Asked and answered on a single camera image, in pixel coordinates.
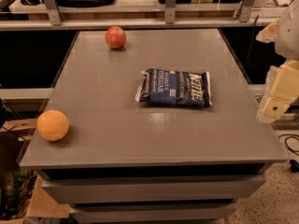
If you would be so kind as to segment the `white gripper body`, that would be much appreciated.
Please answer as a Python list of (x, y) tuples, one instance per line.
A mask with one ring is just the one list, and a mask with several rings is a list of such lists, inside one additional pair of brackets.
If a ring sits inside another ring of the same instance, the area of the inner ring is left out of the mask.
[(275, 50), (286, 59), (299, 60), (299, 0), (293, 0), (278, 21)]

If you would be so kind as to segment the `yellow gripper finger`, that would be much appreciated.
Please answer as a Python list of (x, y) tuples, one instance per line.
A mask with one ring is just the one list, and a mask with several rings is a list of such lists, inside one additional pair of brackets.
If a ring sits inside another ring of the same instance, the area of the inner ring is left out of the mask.
[(263, 98), (256, 115), (258, 121), (271, 123), (281, 118), (299, 98), (299, 62), (287, 60), (271, 66), (265, 81)]
[(256, 35), (256, 40), (262, 43), (274, 42), (276, 40), (277, 27), (277, 21), (271, 22)]

